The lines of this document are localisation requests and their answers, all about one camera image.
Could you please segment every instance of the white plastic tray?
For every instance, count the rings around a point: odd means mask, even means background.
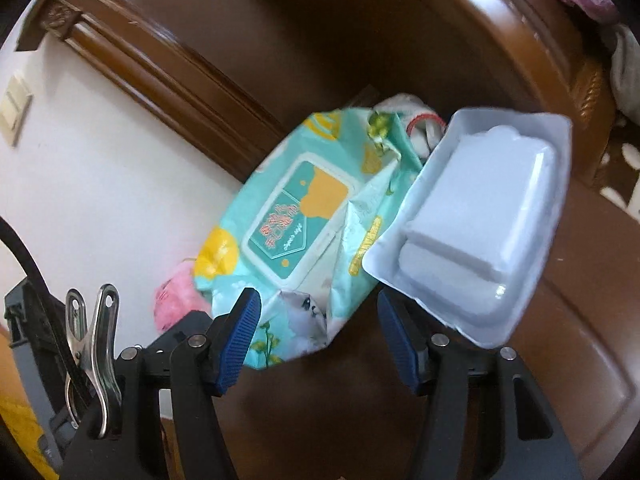
[[[400,251],[407,238],[404,227],[418,213],[463,134],[485,132],[499,124],[514,126],[522,135],[538,137],[556,150],[556,170],[552,175],[551,193],[540,215],[533,242],[524,262],[508,283],[499,290],[499,302],[490,309],[460,308],[451,301],[431,294],[409,280],[399,269]],[[427,312],[447,326],[457,329],[476,345],[494,348],[504,344],[529,304],[545,265],[554,232],[560,218],[569,181],[571,159],[571,121],[553,114],[523,114],[495,108],[465,108],[457,111],[447,132],[431,154],[411,187],[396,219],[364,256],[362,265],[374,278],[413,298]],[[474,286],[467,283],[471,296]],[[485,292],[478,291],[478,301]]]

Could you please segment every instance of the metal screw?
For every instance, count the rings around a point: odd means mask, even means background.
[[[207,342],[207,338],[202,334],[192,335],[189,338],[189,346],[192,348],[200,348],[206,342]]]
[[[120,353],[120,357],[125,361],[131,361],[136,355],[138,355],[138,349],[135,346],[129,346]]]
[[[505,346],[503,348],[500,348],[500,355],[503,359],[507,359],[507,361],[513,361],[518,354],[510,346]]]
[[[433,334],[431,342],[436,346],[446,346],[449,344],[449,338],[444,334]]]

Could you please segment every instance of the wet wipes package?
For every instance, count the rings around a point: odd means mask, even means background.
[[[245,364],[269,367],[332,341],[376,285],[362,258],[421,167],[398,116],[368,108],[311,115],[260,164],[194,264],[213,317],[246,286],[260,294]]]
[[[357,187],[347,173],[304,153],[249,228],[244,254],[274,284],[297,288],[340,230]]]
[[[478,346],[500,346],[542,273],[570,146],[563,116],[459,110],[364,269]]]

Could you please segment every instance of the black cable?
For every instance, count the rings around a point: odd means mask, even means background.
[[[2,478],[44,480],[26,457],[0,416],[0,464]]]
[[[66,342],[65,329],[60,325],[60,320],[56,315],[47,284],[45,283],[36,262],[27,250],[27,247],[22,243],[22,240],[20,240],[20,237],[14,229],[1,216],[0,240],[11,251],[22,267],[22,270],[24,270],[24,273],[27,275],[27,279],[31,283],[31,286],[38,297],[40,307],[47,318],[49,327],[51,328],[53,341],[56,344],[56,349],[58,350],[62,364],[65,367],[66,373],[69,374],[71,383],[78,394],[80,406],[82,409],[86,409],[91,403],[91,395],[89,394],[89,389],[86,387],[84,376],[71,355],[71,350]]]

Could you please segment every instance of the yellow object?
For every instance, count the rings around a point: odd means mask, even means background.
[[[42,434],[42,429],[31,408],[15,404],[6,397],[0,397],[0,414],[18,446],[38,473],[46,480],[58,478],[38,448],[38,439]]]
[[[360,272],[360,267],[362,266],[362,259],[364,258],[364,254],[369,250],[369,248],[373,245],[373,242],[378,238],[378,233],[380,232],[380,227],[382,225],[382,217],[376,216],[373,219],[373,223],[371,224],[370,229],[367,231],[367,234],[364,235],[364,240],[358,247],[353,260],[349,264],[349,274],[351,276],[357,276]]]
[[[340,137],[340,111],[328,114],[315,113],[302,123],[317,136],[327,140],[338,140]]]
[[[0,97],[0,133],[9,146],[15,146],[18,142],[22,120],[30,102],[31,93],[24,81],[12,75],[4,95]]]
[[[337,178],[314,167],[314,177],[308,191],[300,201],[300,212],[307,218],[329,220],[347,198],[349,189]]]
[[[382,169],[382,160],[378,155],[378,152],[372,144],[364,145],[364,159],[362,160],[362,166],[360,171],[364,174],[376,174]]]
[[[214,227],[198,254],[193,273],[208,280],[219,274],[231,274],[238,264],[239,256],[238,243],[231,233],[222,227]]]

